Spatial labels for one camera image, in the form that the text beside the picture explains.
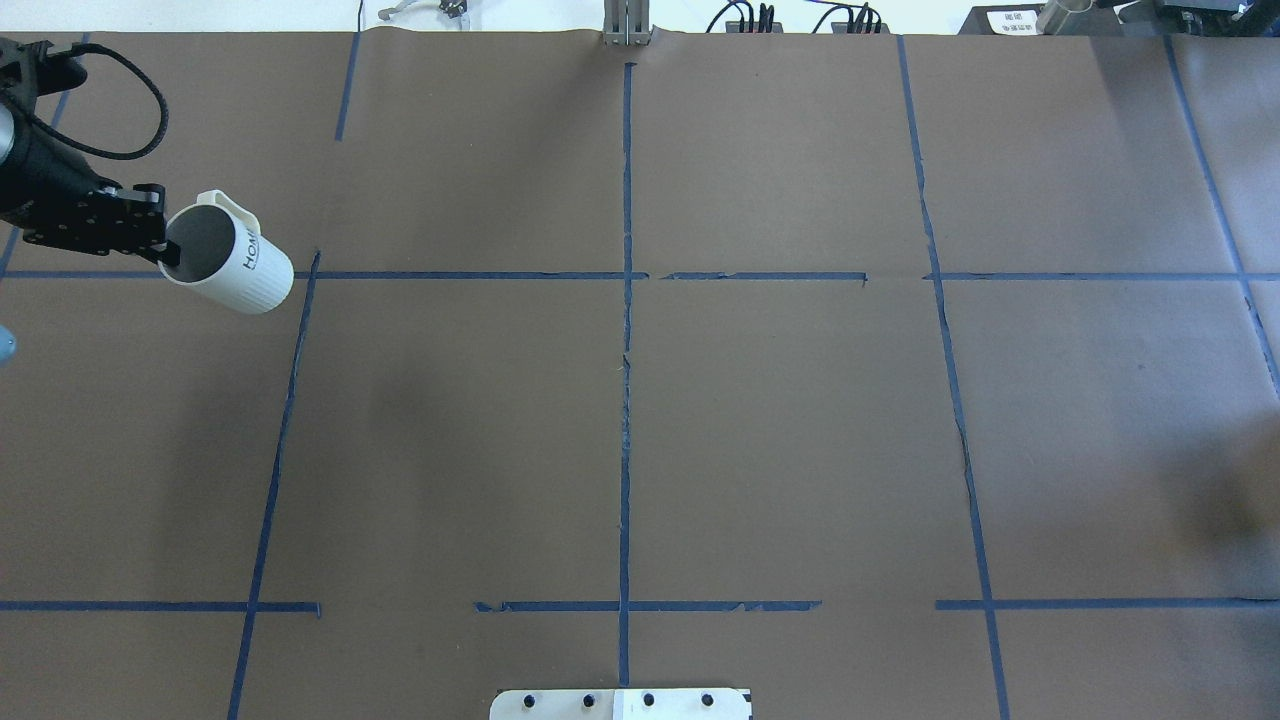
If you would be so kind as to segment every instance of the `white background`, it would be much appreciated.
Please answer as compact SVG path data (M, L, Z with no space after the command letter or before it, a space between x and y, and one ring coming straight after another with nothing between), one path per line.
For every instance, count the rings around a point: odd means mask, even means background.
M366 0L365 26L384 24L378 10L397 1ZM1001 0L878 0L873 6L893 32L954 35L975 1ZM0 5L0 32L352 31L358 5L358 0L5 0ZM809 32L827 9L805 0L774 0L772 5L777 8L776 20L787 32ZM652 0L652 20L667 29L703 32L722 6L721 0ZM472 31L600 29L604 4L471 0L470 14ZM731 10L726 17L737 14ZM844 18L844 12L831 17ZM394 20L392 24L412 29L457 29L440 13L438 0L422 0Z

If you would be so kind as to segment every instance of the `metal bracket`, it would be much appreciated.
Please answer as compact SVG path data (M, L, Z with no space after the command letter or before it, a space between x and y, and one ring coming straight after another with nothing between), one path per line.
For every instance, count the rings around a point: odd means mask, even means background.
M507 691L489 720L751 720L751 691Z
M605 45L649 45L649 0L604 0Z

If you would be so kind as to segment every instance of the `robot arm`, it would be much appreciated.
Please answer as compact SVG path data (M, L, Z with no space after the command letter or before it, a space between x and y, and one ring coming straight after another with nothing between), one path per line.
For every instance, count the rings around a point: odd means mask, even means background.
M87 147L35 115L40 96L73 90L87 72L79 55L110 55L137 74L156 95L160 129L140 151L106 152ZM23 228L23 240L76 252L106 255L115 250L148 263L177 265L179 249L165 240L164 187L120 183L101 177L76 149L111 159L146 155L160 143L168 109L154 83L136 65L99 45L54 47L0 38L0 220Z

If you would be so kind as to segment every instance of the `blue object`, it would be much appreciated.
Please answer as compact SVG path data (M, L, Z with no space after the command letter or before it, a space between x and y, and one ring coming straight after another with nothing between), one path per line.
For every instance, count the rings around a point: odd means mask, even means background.
M3 368L13 354L18 351L18 338L13 337L9 328L0 325L0 368Z

